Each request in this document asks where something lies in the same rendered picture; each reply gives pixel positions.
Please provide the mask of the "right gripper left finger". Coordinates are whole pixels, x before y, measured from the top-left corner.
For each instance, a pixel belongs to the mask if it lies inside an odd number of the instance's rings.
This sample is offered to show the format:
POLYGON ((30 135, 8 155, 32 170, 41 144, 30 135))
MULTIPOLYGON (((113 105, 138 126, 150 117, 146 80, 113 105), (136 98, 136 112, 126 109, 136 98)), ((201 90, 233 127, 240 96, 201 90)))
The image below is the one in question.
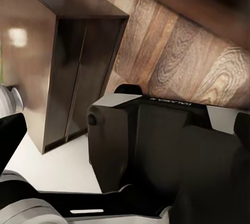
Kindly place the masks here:
POLYGON ((23 113, 0 118, 0 175, 27 133, 23 113))

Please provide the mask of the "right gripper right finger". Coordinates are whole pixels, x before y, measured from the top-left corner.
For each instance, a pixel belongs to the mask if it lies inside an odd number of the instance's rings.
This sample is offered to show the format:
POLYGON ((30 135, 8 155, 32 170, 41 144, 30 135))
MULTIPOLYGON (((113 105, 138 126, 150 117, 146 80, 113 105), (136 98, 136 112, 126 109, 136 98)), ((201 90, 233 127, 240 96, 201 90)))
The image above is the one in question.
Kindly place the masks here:
POLYGON ((233 130, 250 154, 250 115, 238 113, 233 130))

